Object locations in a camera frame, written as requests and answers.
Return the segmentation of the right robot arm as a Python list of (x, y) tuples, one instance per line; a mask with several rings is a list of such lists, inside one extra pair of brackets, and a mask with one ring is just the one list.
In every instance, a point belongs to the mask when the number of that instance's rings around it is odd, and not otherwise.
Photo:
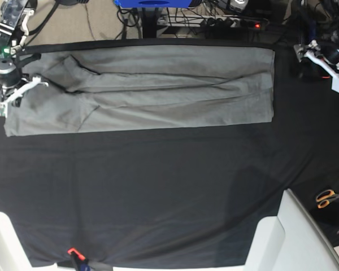
[(56, 2), (44, 21), (29, 30), (28, 21), (36, 13), (37, 1), (3, 1), (0, 9), (0, 116), (6, 116), (10, 103), (20, 105), (23, 94), (39, 84), (46, 85), (40, 76), (30, 78), (23, 67), (41, 58), (34, 54), (23, 60), (18, 56), (29, 45), (27, 38), (39, 34), (57, 10)]

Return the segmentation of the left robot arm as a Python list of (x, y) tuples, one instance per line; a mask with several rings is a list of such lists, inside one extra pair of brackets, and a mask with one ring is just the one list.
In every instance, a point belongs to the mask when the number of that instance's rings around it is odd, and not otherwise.
[(318, 1), (313, 8), (307, 1), (296, 1), (305, 24), (302, 56), (310, 51), (339, 73), (339, 1)]

